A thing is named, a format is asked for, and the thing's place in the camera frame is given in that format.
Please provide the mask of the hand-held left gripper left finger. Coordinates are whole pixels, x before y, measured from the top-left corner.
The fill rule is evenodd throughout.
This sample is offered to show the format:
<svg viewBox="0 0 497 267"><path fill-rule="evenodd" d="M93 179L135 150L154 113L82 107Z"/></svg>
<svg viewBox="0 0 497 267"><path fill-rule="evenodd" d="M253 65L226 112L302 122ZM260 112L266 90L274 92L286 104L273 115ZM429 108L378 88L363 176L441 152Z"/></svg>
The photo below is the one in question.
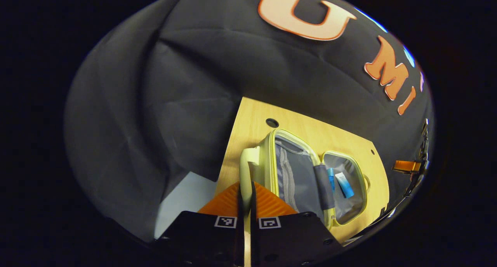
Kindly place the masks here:
<svg viewBox="0 0 497 267"><path fill-rule="evenodd" d="M181 212L154 241L170 267L236 267L244 264L240 183L235 182L198 212Z"/></svg>

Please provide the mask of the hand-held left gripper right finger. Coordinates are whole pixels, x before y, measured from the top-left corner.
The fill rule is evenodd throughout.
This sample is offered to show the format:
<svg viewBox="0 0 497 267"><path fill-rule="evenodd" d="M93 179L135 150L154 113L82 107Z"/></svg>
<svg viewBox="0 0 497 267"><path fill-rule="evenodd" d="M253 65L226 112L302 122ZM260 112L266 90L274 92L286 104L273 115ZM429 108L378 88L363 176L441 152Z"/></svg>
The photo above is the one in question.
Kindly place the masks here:
<svg viewBox="0 0 497 267"><path fill-rule="evenodd" d="M345 248L314 212L296 213L287 203L253 182L251 265L253 267L327 266Z"/></svg>

